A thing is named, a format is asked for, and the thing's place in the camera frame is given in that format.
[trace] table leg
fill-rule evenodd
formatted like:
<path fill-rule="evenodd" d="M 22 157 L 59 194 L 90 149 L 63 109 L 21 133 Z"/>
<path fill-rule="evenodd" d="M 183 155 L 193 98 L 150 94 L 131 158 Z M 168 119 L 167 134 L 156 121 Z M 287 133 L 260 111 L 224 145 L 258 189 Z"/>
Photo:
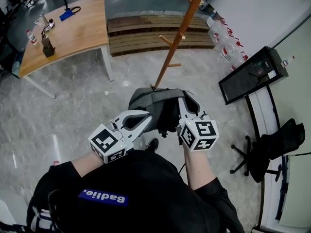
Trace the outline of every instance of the table leg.
<path fill-rule="evenodd" d="M 48 92 L 46 89 L 44 89 L 41 85 L 39 85 L 37 82 L 35 82 L 33 79 L 31 79 L 29 76 L 24 76 L 24 79 L 30 82 L 32 85 L 37 87 L 40 91 L 44 92 L 46 95 L 48 95 L 50 98 L 54 99 L 56 98 L 55 94 L 52 94 Z"/>
<path fill-rule="evenodd" d="M 110 81 L 114 81 L 113 72 L 111 70 L 111 65 L 110 65 L 110 61 L 109 61 L 109 55 L 108 55 L 108 51 L 107 51 L 107 46 L 106 45 L 102 46 L 101 50 L 102 50 L 102 55 L 103 55 L 106 71 L 107 71 L 107 74 L 108 74 L 108 78 L 109 78 Z"/>

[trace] marble floor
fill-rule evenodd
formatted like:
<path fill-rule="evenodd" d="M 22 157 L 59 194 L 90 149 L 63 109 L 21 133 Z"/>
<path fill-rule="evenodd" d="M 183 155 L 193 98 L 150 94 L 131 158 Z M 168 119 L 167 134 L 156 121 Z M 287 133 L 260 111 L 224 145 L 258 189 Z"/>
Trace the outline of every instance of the marble floor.
<path fill-rule="evenodd" d="M 89 135 L 127 109 L 139 87 L 154 83 L 167 51 L 110 57 L 115 80 L 103 69 L 100 50 L 88 51 L 47 66 L 33 74 L 57 94 L 50 99 L 26 80 L 6 75 L 0 83 L 0 184 L 28 202 L 40 177 L 53 161 L 66 162 L 90 151 Z M 160 87 L 186 89 L 199 97 L 216 120 L 220 138 L 207 157 L 215 174 L 228 190 L 246 232 L 259 217 L 260 186 L 241 169 L 229 170 L 241 160 L 231 148 L 243 148 L 244 136 L 254 129 L 244 100 L 225 105 L 218 81 L 226 72 L 217 64 L 214 50 L 178 50 L 171 63 L 181 67 L 167 70 Z M 160 140 L 158 154 L 178 169 L 183 151 L 175 133 L 167 138 L 153 131 L 136 141 L 138 149 L 152 137 Z M 182 177 L 186 181 L 185 169 Z"/>

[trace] gray floor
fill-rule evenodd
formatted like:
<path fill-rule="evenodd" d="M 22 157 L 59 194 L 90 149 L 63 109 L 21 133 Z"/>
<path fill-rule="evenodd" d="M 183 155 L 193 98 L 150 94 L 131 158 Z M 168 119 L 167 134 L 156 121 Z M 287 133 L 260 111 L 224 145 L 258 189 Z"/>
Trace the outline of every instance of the gray floor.
<path fill-rule="evenodd" d="M 23 194 L 29 201 L 39 178 L 53 161 L 70 161 L 90 151 L 87 138 L 94 129 L 127 109 L 136 88 L 154 83 L 167 51 L 154 51 L 110 58 L 115 81 L 103 71 L 99 50 L 92 50 L 47 66 L 34 73 L 57 93 L 52 100 L 24 79 L 5 76 L 0 84 L 0 184 Z M 251 177 L 229 170 L 241 161 L 231 148 L 243 148 L 244 136 L 254 135 L 244 100 L 225 106 L 218 81 L 225 76 L 213 50 L 178 50 L 161 87 L 189 90 L 207 106 L 216 120 L 220 138 L 207 152 L 213 171 L 228 190 L 247 232 L 259 217 L 260 185 Z M 136 146 L 157 132 L 143 134 Z M 160 139 L 158 153 L 177 168 L 184 163 L 177 136 Z M 186 181 L 185 170 L 182 177 Z"/>
<path fill-rule="evenodd" d="M 35 20 L 40 13 L 48 13 L 64 6 L 64 0 L 39 0 L 31 8 L 23 7 L 15 15 L 8 37 L 11 43 L 21 50 L 27 44 L 26 30 L 32 30 Z M 134 11 L 179 11 L 186 12 L 189 6 L 188 0 L 105 0 L 106 18 L 111 18 L 118 13 Z M 198 9 L 197 13 L 206 14 Z"/>

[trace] black t-shirt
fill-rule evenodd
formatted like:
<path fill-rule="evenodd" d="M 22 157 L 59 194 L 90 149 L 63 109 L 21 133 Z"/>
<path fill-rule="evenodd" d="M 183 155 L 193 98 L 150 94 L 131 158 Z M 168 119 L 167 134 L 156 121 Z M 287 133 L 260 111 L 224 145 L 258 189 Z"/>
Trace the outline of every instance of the black t-shirt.
<path fill-rule="evenodd" d="M 27 212 L 36 232 L 52 229 L 49 204 L 63 232 L 244 232 L 217 178 L 193 191 L 173 164 L 147 151 L 129 151 L 83 178 L 71 162 L 50 167 Z"/>

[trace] wooden pallet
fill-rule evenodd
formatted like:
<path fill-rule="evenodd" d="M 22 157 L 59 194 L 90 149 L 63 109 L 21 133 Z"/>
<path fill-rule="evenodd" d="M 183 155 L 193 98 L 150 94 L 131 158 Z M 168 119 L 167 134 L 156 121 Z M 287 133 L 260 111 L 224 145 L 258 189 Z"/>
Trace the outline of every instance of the wooden pallet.
<path fill-rule="evenodd" d="M 130 53 L 167 50 L 170 48 L 159 36 L 173 41 L 182 16 L 137 16 L 109 19 L 107 29 L 111 56 Z M 194 17 L 184 33 L 179 49 L 211 49 L 214 47 L 207 34 L 209 27 L 200 18 Z"/>
<path fill-rule="evenodd" d="M 129 33 L 177 31 L 183 16 L 135 16 L 107 20 L 109 36 Z M 208 25 L 200 18 L 193 17 L 187 31 L 208 32 Z"/>
<path fill-rule="evenodd" d="M 165 35 L 170 41 L 173 41 L 176 32 L 146 32 L 123 34 L 110 37 L 111 56 L 120 56 L 130 53 L 167 50 L 170 46 L 164 42 L 159 35 Z M 179 49 L 212 49 L 214 43 L 207 33 L 186 32 L 186 39 L 182 40 L 178 46 Z"/>

